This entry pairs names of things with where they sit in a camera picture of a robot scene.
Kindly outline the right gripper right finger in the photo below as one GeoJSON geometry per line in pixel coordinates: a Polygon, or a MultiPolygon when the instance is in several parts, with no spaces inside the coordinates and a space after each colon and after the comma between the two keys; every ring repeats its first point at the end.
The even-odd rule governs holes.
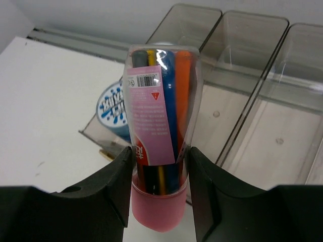
{"type": "Polygon", "coordinates": [[[254,187],[187,153],[197,241],[322,241],[322,186],[254,187]]]}

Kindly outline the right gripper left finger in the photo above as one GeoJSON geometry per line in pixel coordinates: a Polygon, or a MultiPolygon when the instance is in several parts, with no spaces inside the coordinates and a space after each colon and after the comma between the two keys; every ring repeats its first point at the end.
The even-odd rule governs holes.
{"type": "Polygon", "coordinates": [[[1,241],[122,241],[128,225],[132,150],[57,193],[1,187],[1,241]]]}

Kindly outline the blue ink jar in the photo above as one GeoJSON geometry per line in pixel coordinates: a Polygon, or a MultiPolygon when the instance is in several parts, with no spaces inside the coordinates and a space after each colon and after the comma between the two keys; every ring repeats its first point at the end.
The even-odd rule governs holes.
{"type": "Polygon", "coordinates": [[[96,104],[96,117],[108,130],[131,142],[121,80],[108,86],[100,95],[96,104]]]}

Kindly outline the pink capped marker tube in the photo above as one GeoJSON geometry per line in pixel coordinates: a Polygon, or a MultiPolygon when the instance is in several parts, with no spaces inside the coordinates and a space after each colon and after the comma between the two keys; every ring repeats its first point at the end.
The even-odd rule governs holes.
{"type": "Polygon", "coordinates": [[[203,89],[200,52],[193,46],[133,45],[123,85],[134,162],[132,213],[145,227],[167,232],[185,210],[186,156],[203,89]]]}

